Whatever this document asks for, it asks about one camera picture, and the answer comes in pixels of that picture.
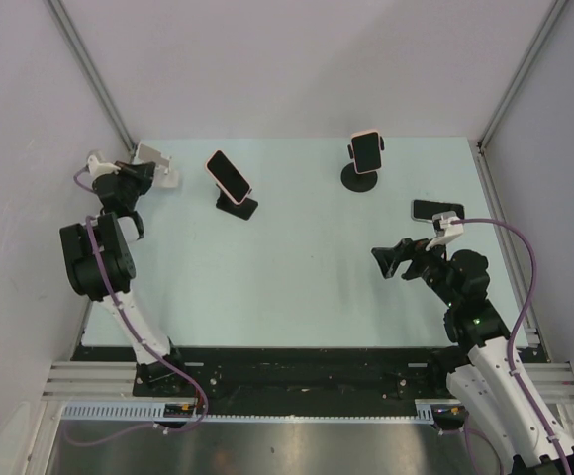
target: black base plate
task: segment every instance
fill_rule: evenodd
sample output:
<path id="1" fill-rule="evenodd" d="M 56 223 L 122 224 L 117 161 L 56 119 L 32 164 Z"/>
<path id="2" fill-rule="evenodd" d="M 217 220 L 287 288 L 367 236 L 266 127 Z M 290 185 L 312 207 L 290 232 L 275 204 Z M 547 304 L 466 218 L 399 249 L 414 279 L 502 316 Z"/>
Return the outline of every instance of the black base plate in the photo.
<path id="1" fill-rule="evenodd" d="M 215 415 L 413 416 L 416 399 L 442 399 L 428 364 L 442 348 L 183 347 L 185 371 Z M 528 358 L 519 353 L 523 362 Z M 78 346 L 73 361 L 135 361 L 130 347 Z M 182 384 L 176 396 L 193 397 Z"/>
<path id="2" fill-rule="evenodd" d="M 350 191 L 364 193 L 365 191 L 375 188 L 377 184 L 377 172 L 371 171 L 370 173 L 357 174 L 355 173 L 355 165 L 350 163 L 342 170 L 340 179 L 342 185 Z"/>
<path id="3" fill-rule="evenodd" d="M 219 199 L 217 200 L 218 210 L 225 211 L 226 213 L 230 213 L 231 215 L 246 221 L 251 218 L 251 215 L 254 214 L 256 208 L 258 208 L 257 201 L 254 201 L 251 198 L 245 198 L 240 205 L 235 205 L 224 192 L 221 192 Z"/>

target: metal frame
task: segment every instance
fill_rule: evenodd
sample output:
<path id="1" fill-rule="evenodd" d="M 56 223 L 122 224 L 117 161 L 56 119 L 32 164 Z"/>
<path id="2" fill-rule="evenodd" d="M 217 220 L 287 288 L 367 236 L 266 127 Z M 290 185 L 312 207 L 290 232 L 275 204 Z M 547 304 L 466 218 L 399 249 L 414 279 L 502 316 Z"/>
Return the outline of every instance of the metal frame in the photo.
<path id="1" fill-rule="evenodd" d="M 564 428 L 574 437 L 574 375 L 568 363 L 526 364 L 526 371 L 546 404 L 556 405 Z M 131 383 L 136 377 L 133 363 L 58 362 L 49 375 L 42 400 L 38 430 L 30 447 L 25 475 L 45 475 L 51 463 L 52 448 L 61 420 L 88 421 L 179 421 L 162 416 L 166 402 L 184 404 L 192 398 L 162 400 L 136 398 Z M 57 385 L 54 380 L 63 380 Z M 433 424 L 432 406 L 453 405 L 456 400 L 417 399 L 415 417 L 373 418 L 301 418 L 286 417 L 208 417 L 207 422 L 220 423 L 369 423 L 369 424 Z"/>
<path id="2" fill-rule="evenodd" d="M 223 348 L 181 347 L 186 371 L 206 389 L 211 414 L 310 417 L 411 416 L 417 397 L 436 398 L 427 363 L 433 348 Z M 538 361 L 544 361 L 542 354 Z M 136 377 L 129 347 L 78 347 L 68 363 L 55 363 L 47 398 L 63 399 L 78 380 L 79 396 L 100 393 L 166 397 Z M 108 370 L 124 368 L 104 385 L 90 379 L 89 362 Z M 195 396 L 182 388 L 179 396 Z"/>
<path id="3" fill-rule="evenodd" d="M 557 21 L 559 20 L 562 12 L 564 12 L 564 8 L 567 4 L 568 0 L 555 0 L 553 5 L 551 5 L 549 8 L 546 17 L 542 21 L 540 27 L 537 29 L 537 32 L 535 33 L 535 36 L 533 37 L 533 40 L 531 41 L 525 56 L 521 60 L 521 63 L 518 65 L 514 78 L 510 82 L 507 91 L 505 91 L 505 94 L 498 103 L 498 107 L 494 111 L 494 114 L 492 114 L 492 118 L 490 119 L 489 124 L 487 124 L 487 127 L 485 127 L 485 130 L 481 135 L 481 139 L 478 142 L 481 150 L 485 150 L 488 143 L 492 139 L 492 136 L 503 120 L 503 117 L 509 109 L 512 101 L 514 100 L 514 97 L 516 97 L 516 94 L 523 85 L 523 82 L 528 77 L 528 74 L 535 64 L 540 51 L 544 45 L 546 45 L 546 42 L 550 37 L 551 32 L 553 31 L 553 28 L 557 24 Z"/>
<path id="4" fill-rule="evenodd" d="M 120 112 L 111 98 L 109 90 L 105 86 L 98 69 L 91 60 L 91 56 L 89 55 L 84 42 L 80 38 L 80 35 L 78 35 L 78 31 L 62 4 L 62 1 L 45 0 L 45 3 L 48 6 L 49 12 L 56 22 L 63 38 L 65 39 L 67 46 L 73 53 L 74 59 L 78 63 L 78 66 L 80 66 L 85 79 L 91 86 L 92 92 L 96 96 L 96 99 L 98 99 L 102 110 L 111 122 L 116 134 L 118 134 L 120 141 L 129 155 L 133 154 L 136 149 L 136 143 L 131 138 L 129 130 L 127 129 L 127 126 L 125 126 L 125 123 L 120 116 Z"/>
<path id="5" fill-rule="evenodd" d="M 82 336 L 85 333 L 85 329 L 87 328 L 87 323 L 89 322 L 89 314 L 91 314 L 91 307 L 93 306 L 93 302 L 91 302 L 87 297 L 82 298 L 82 310 L 78 313 L 78 328 L 76 332 L 73 334 L 73 338 L 69 343 L 69 348 L 67 351 L 61 356 L 64 359 L 71 358 L 71 355 L 76 351 L 76 348 L 80 344 L 82 340 Z"/>
<path id="6" fill-rule="evenodd" d="M 478 177 L 481 181 L 481 187 L 485 194 L 485 200 L 487 201 L 490 216 L 496 220 L 507 222 L 508 220 L 505 217 L 505 212 L 503 211 L 503 207 L 501 206 L 501 202 L 498 197 L 498 192 L 496 191 L 494 179 L 492 178 L 489 166 L 487 165 L 485 153 L 477 144 L 471 143 L 470 148 L 472 150 L 472 156 L 474 157 L 476 171 L 478 172 Z M 516 253 L 514 237 L 504 228 L 495 227 L 495 231 L 496 237 L 498 238 L 498 244 L 501 248 L 503 258 L 505 259 L 507 273 L 510 281 L 512 282 L 512 287 L 514 288 L 516 300 L 518 305 L 522 306 L 526 299 L 529 284 L 525 279 L 523 265 L 518 259 L 518 255 Z M 542 345 L 546 354 L 552 359 L 550 349 L 543 344 L 543 338 L 540 336 L 539 323 L 535 314 L 534 306 L 529 308 L 526 315 L 524 329 L 529 346 L 537 347 Z"/>

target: smartphone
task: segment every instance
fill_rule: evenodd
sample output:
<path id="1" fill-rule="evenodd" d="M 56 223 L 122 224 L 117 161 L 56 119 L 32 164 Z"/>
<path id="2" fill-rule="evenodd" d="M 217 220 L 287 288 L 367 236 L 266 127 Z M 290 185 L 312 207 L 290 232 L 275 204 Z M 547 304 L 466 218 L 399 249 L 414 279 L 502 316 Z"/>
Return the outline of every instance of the smartphone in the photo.
<path id="1" fill-rule="evenodd" d="M 458 203 L 440 203 L 438 201 L 413 200 L 412 216 L 415 221 L 432 222 L 432 216 L 453 211 L 461 220 L 465 219 L 465 208 Z"/>
<path id="2" fill-rule="evenodd" d="M 358 132 L 350 137 L 355 173 L 363 174 L 382 167 L 379 132 L 375 129 Z"/>
<path id="3" fill-rule="evenodd" d="M 235 205 L 240 205 L 251 193 L 249 183 L 220 150 L 217 150 L 206 162 L 206 171 Z"/>

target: metal plate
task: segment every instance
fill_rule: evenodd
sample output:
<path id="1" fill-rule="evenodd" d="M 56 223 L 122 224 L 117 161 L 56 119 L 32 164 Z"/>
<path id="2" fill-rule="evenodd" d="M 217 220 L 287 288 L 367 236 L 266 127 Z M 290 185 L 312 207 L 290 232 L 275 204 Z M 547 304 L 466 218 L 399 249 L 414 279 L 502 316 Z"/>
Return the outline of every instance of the metal plate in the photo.
<path id="1" fill-rule="evenodd" d="M 69 434 L 94 440 L 126 423 L 69 422 Z M 486 474 L 495 462 L 480 444 Z M 145 429 L 100 447 L 61 442 L 48 475 L 473 475 L 462 437 L 422 425 L 206 424 L 176 435 Z"/>

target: round black base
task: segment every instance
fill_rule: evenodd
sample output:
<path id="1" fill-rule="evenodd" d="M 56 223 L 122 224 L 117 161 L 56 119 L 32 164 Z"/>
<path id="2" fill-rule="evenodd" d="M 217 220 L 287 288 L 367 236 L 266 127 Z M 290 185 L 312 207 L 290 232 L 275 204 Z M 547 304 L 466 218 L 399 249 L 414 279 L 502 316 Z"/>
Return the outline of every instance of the round black base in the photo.
<path id="1" fill-rule="evenodd" d="M 355 173 L 355 165 L 352 163 L 348 164 L 342 170 L 340 178 L 342 180 L 342 185 L 355 193 L 364 193 L 365 191 L 372 190 L 377 184 L 376 171 L 360 175 Z"/>

